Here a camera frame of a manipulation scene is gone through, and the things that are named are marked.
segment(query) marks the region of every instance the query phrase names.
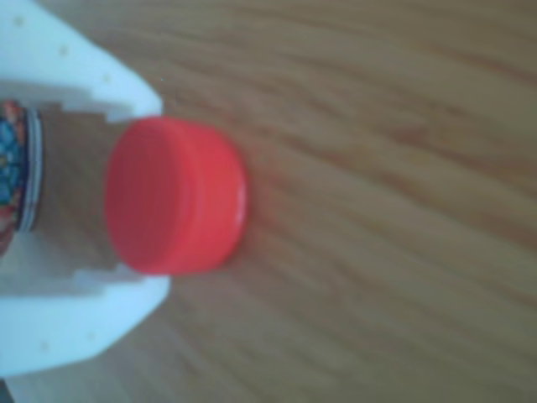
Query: red bottle cap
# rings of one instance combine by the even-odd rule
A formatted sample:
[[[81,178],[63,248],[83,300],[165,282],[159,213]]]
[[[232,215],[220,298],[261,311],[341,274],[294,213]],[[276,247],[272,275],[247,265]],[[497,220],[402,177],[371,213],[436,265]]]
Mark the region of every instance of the red bottle cap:
[[[237,245],[246,221],[241,160],[214,128],[145,118],[127,129],[107,172],[112,244],[151,275],[201,272]]]

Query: wooden surface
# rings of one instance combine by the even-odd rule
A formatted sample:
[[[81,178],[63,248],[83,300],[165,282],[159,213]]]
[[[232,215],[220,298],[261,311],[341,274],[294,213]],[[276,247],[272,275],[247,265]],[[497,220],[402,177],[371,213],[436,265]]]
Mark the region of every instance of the wooden surface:
[[[45,3],[229,133],[252,211],[224,270],[100,358],[9,379],[17,402],[537,401],[534,2]],[[39,225],[4,266],[110,269],[123,128],[45,124]]]

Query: bottle label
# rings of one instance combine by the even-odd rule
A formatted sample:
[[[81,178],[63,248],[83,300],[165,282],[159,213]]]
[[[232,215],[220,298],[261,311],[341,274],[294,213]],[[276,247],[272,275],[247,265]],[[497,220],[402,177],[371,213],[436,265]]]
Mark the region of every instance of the bottle label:
[[[0,103],[0,255],[5,254],[22,216],[28,178],[26,112],[16,102]]]

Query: wood grain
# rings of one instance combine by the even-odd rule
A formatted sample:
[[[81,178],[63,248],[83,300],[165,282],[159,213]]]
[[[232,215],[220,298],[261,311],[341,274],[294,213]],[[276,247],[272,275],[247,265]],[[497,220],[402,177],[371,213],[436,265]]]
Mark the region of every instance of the wood grain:
[[[530,0],[48,0],[242,151],[236,256],[17,402],[537,400]],[[110,269],[123,130],[45,114],[39,225],[4,270]]]

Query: white plastic holder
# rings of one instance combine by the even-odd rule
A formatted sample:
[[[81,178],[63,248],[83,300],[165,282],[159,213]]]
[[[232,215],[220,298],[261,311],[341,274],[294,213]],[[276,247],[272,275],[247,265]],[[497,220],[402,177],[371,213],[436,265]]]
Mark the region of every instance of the white plastic holder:
[[[0,378],[102,353],[169,293],[168,276],[79,270],[65,279],[0,277]]]
[[[0,7],[0,101],[60,104],[103,113],[109,123],[162,114],[143,78],[37,3],[0,0]],[[151,313],[169,285],[167,276],[123,264],[69,279],[0,277],[0,378],[98,355]]]

